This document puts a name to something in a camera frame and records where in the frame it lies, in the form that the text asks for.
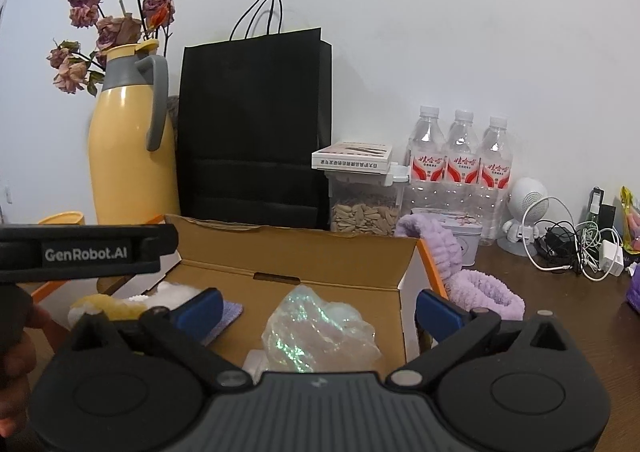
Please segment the person's left hand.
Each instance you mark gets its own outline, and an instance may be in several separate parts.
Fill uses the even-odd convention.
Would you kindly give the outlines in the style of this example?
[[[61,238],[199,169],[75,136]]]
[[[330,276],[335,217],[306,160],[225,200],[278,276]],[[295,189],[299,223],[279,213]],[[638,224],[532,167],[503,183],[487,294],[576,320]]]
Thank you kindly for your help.
[[[1,437],[11,438],[26,425],[28,375],[37,351],[25,329],[43,329],[50,314],[17,285],[1,287]]]

